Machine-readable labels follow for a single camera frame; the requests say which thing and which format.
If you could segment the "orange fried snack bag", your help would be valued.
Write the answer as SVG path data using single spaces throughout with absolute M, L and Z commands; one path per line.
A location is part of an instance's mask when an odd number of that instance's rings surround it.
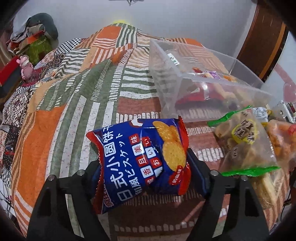
M 295 160 L 295 124 L 270 120 L 266 132 L 278 164 L 287 171 L 290 168 L 290 161 Z

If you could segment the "yellow bed headboard rail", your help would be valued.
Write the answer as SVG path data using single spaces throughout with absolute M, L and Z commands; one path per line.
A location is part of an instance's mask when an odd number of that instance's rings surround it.
M 124 20 L 115 20 L 112 24 L 129 24 L 127 21 Z

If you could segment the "patchwork striped bed quilt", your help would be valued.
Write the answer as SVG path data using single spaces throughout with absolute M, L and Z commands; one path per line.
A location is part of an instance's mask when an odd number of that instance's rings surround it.
M 14 154 L 5 156 L 1 147 L 3 165 L 1 179 L 10 189 L 21 235 L 27 236 L 30 217 L 38 194 L 50 175 L 72 176 L 86 169 L 98 158 L 95 145 L 86 133 L 112 123 L 134 118 L 165 117 L 169 98 L 160 104 L 154 80 L 149 75 L 149 42 L 151 39 L 181 43 L 202 44 L 189 38 L 165 39 L 150 36 L 140 29 L 117 23 L 102 28 L 77 44 L 78 39 L 61 44 L 39 62 L 36 70 L 43 70 L 39 81 L 16 89 L 3 110 L 3 125 L 10 125 L 1 145 L 13 141 Z M 66 51 L 54 71 L 46 65 Z M 208 50 L 194 50 L 181 46 L 181 54 L 189 63 L 197 63 L 209 70 L 227 71 L 255 88 L 263 89 L 263 82 L 246 67 L 245 75 L 235 75 L 229 56 L 214 57 Z M 223 94 L 226 100 L 238 98 L 240 103 L 267 104 L 268 98 L 242 91 Z M 224 150 L 218 147 L 205 124 L 187 123 L 190 147 L 198 158 L 218 167 Z M 202 208 L 201 196 L 193 188 L 186 194 L 148 195 L 135 197 L 99 220 L 111 240 L 185 240 Z

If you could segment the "pink plush toy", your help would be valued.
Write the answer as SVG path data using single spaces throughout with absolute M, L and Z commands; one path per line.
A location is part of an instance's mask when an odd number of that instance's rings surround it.
M 34 70 L 34 66 L 32 65 L 32 63 L 30 63 L 29 56 L 20 56 L 20 58 L 17 59 L 16 62 L 19 64 L 21 68 L 22 80 L 28 80 L 32 76 Z

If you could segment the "white yellow small snack packet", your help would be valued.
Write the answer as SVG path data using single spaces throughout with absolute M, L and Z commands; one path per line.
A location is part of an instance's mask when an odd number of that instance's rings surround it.
M 268 116 L 271 115 L 272 111 L 264 107 L 255 107 L 252 108 L 252 113 L 260 123 L 267 123 L 269 122 Z

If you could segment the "clothes pile with green bag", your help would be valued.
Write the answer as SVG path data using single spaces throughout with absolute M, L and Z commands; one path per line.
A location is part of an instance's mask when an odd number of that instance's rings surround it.
M 52 44 L 58 36 L 53 18 L 47 13 L 38 13 L 29 17 L 20 30 L 11 34 L 6 46 L 12 54 L 26 55 L 36 65 L 53 50 Z

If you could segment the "red box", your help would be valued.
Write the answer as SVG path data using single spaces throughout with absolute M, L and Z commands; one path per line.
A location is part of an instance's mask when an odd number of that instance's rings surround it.
M 18 63 L 19 56 L 15 56 L 1 69 L 1 98 L 5 97 L 13 86 L 21 80 L 21 68 Z

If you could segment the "brown wooden door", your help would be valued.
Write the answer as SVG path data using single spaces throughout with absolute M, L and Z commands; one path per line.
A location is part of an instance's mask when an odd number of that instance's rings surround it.
M 288 27 L 266 1 L 257 1 L 254 17 L 237 59 L 266 81 L 278 62 Z

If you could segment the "red snack bag in bin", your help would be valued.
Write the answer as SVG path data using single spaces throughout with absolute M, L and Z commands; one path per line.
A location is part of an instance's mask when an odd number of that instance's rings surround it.
M 205 102 L 207 100 L 224 100 L 214 85 L 208 82 L 188 82 L 180 85 L 176 104 L 188 102 Z

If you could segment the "clear plastic storage bin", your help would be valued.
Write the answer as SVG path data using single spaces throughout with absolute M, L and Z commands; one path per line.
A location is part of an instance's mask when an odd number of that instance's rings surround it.
M 196 45 L 152 39 L 149 73 L 162 118 L 216 120 L 248 106 L 265 107 L 272 98 L 241 61 Z

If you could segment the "green-edged clear pastry bag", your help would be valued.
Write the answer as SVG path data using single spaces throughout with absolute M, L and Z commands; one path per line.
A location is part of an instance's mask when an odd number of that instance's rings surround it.
M 223 176 L 259 177 L 280 168 L 271 141 L 251 106 L 207 124 L 226 152 L 219 166 Z

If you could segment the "blue biscuit snack bag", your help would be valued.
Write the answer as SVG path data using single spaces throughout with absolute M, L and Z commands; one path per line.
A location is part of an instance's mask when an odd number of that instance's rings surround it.
M 184 195 L 191 181 L 189 137 L 181 117 L 135 118 L 89 131 L 99 167 L 93 207 L 104 214 L 145 192 Z

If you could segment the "white suitcase with stickers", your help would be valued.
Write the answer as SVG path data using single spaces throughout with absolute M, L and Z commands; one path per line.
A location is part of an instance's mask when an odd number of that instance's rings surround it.
M 295 107 L 291 102 L 280 100 L 275 106 L 275 110 L 290 123 L 295 123 Z

